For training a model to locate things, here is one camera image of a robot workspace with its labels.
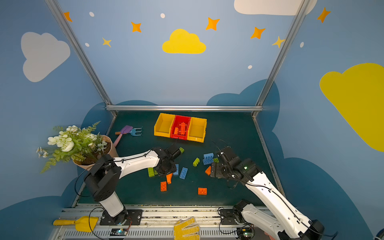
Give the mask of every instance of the plastic bin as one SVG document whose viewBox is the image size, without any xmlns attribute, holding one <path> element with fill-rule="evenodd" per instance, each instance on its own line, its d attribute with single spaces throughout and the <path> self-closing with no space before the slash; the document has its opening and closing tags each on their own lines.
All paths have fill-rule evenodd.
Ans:
<svg viewBox="0 0 384 240">
<path fill-rule="evenodd" d="M 174 114 L 160 113 L 154 127 L 154 135 L 170 137 L 175 117 L 176 115 Z"/>
<path fill-rule="evenodd" d="M 172 129 L 171 129 L 170 137 L 187 140 L 190 120 L 191 120 L 191 117 L 176 115 L 175 121 L 174 121 Z M 177 134 L 175 134 L 175 128 L 176 127 L 178 128 Z"/>
<path fill-rule="evenodd" d="M 204 142 L 207 120 L 204 118 L 191 117 L 187 140 L 195 142 Z"/>
</svg>

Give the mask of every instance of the star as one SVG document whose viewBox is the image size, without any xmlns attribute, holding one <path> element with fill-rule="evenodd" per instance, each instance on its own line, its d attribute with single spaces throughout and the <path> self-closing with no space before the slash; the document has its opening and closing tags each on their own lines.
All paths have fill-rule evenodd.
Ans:
<svg viewBox="0 0 384 240">
<path fill-rule="evenodd" d="M 107 40 L 105 40 L 104 38 L 103 38 L 103 40 L 104 40 L 103 45 L 108 45 L 109 47 L 111 47 L 111 46 L 109 45 L 109 42 L 112 41 L 112 40 L 107 41 Z"/>
<path fill-rule="evenodd" d="M 208 26 L 205 30 L 213 29 L 216 31 L 216 24 L 219 22 L 220 19 L 212 20 L 208 18 Z"/>
<path fill-rule="evenodd" d="M 317 20 L 321 20 L 321 23 L 323 23 L 324 22 L 324 19 L 328 16 L 328 14 L 330 14 L 331 12 L 329 11 L 327 11 L 327 10 L 325 10 L 325 8 L 324 8 L 324 10 L 323 10 L 323 12 L 321 13 L 321 15 L 317 18 Z"/>
<path fill-rule="evenodd" d="M 68 21 L 72 22 L 72 19 L 70 18 L 70 12 L 66 12 L 66 13 L 64 13 L 64 16 L 65 16 L 65 18 L 66 18 Z"/>
<path fill-rule="evenodd" d="M 277 37 L 277 42 L 274 43 L 274 44 L 272 44 L 272 46 L 273 46 L 273 45 L 277 45 L 277 46 L 279 46 L 279 48 L 280 48 L 281 43 L 284 42 L 284 41 L 285 41 L 285 39 L 281 40 L 281 39 L 280 39 L 280 36 L 278 36 L 278 37 Z"/>
<path fill-rule="evenodd" d="M 263 33 L 264 30 L 265 30 L 265 28 L 264 28 L 264 29 L 258 29 L 258 28 L 255 28 L 255 32 L 254 32 L 253 35 L 251 36 L 251 39 L 253 39 L 253 38 L 258 38 L 258 39 L 260 39 L 260 38 L 262 37 L 262 33 Z"/>
<path fill-rule="evenodd" d="M 133 26 L 132 32 L 137 31 L 137 32 L 141 33 L 141 30 L 140 30 L 141 23 L 134 24 L 133 22 L 131 22 L 131 24 Z"/>
</svg>

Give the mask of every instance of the yellow shovel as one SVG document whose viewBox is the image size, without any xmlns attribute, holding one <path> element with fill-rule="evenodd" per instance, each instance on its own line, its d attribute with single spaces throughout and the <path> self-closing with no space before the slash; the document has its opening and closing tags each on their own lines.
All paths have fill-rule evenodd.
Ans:
<svg viewBox="0 0 384 240">
<path fill-rule="evenodd" d="M 96 223 L 99 220 L 98 217 L 81 217 L 78 220 L 65 220 L 57 219 L 53 222 L 54 226 L 71 225 L 75 224 L 76 230 L 79 232 L 91 232 L 89 225 L 91 225 L 92 231 L 95 229 Z"/>
</svg>

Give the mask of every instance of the wall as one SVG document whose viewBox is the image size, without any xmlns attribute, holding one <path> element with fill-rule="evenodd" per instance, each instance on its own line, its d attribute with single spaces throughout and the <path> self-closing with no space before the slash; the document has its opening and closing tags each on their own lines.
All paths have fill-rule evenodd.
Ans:
<svg viewBox="0 0 384 240">
<path fill-rule="evenodd" d="M 300 3 L 284 2 L 59 1 L 112 102 L 157 105 L 254 105 L 216 96 L 268 77 Z"/>
<path fill-rule="evenodd" d="M 77 169 L 60 162 L 40 174 L 46 159 L 35 151 L 54 126 L 80 126 L 102 99 L 44 0 L 2 1 L 0 29 L 0 232 L 47 239 L 74 200 Z"/>
<path fill-rule="evenodd" d="M 287 198 L 337 239 L 384 227 L 383 10 L 319 0 L 257 117 Z"/>
</svg>

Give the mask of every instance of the yellow shovel handle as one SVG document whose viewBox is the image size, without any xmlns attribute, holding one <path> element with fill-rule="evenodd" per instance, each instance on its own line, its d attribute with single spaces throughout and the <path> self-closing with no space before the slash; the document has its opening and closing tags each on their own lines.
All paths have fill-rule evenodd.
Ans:
<svg viewBox="0 0 384 240">
<path fill-rule="evenodd" d="M 74 224 L 74 220 L 57 219 L 53 222 L 54 226 L 71 225 Z"/>
</svg>

